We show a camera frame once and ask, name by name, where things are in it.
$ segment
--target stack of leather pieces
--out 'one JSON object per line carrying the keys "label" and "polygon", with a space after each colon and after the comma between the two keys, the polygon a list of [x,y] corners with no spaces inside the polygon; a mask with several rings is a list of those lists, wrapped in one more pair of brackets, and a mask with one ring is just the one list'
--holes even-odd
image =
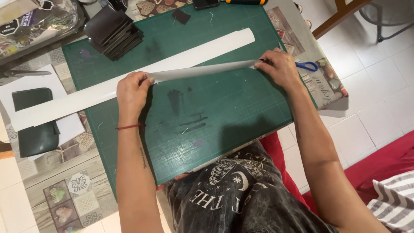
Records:
{"label": "stack of leather pieces", "polygon": [[85,24],[84,31],[91,46],[113,61],[141,43],[144,37],[125,12],[109,4]]}

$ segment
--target hand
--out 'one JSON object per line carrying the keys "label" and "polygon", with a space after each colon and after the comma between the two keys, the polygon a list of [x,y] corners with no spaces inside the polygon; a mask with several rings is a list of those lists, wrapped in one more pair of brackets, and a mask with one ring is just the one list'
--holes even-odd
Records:
{"label": "hand", "polygon": [[116,97],[119,105],[118,127],[138,123],[138,117],[147,102],[148,88],[154,79],[148,79],[146,72],[132,72],[118,82]]}
{"label": "hand", "polygon": [[294,91],[303,86],[295,61],[289,53],[275,48],[273,51],[267,50],[259,59],[269,60],[273,65],[262,62],[255,64],[255,68],[269,74],[273,81],[283,87],[285,91]]}

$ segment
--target dark green leather wallet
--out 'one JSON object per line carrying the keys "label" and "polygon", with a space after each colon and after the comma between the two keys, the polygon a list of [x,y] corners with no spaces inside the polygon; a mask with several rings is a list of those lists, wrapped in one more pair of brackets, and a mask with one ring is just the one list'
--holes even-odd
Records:
{"label": "dark green leather wallet", "polygon": [[[36,88],[12,93],[14,109],[19,111],[53,100],[49,88]],[[17,132],[20,157],[25,158],[55,150],[59,145],[59,130],[56,121],[22,129]]]}

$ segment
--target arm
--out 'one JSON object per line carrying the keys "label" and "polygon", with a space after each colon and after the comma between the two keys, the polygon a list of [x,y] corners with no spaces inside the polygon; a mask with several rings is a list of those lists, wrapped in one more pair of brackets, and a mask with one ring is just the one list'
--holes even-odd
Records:
{"label": "arm", "polygon": [[[146,78],[144,72],[130,73],[119,81],[118,127],[138,123],[148,88],[153,82],[153,79]],[[155,190],[154,177],[142,147],[138,127],[119,130],[116,193],[123,233],[164,232]]]}
{"label": "arm", "polygon": [[293,57],[276,48],[261,58],[272,61],[273,66],[261,63],[256,64],[257,68],[268,73],[290,98],[303,168],[321,219],[341,233],[389,232],[345,176],[332,138],[300,80]]}

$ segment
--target gray t-shirt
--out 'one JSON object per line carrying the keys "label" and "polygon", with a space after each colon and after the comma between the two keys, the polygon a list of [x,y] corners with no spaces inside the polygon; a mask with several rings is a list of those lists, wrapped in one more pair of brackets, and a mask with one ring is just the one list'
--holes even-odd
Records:
{"label": "gray t-shirt", "polygon": [[335,232],[282,183],[259,142],[167,187],[177,233]]}

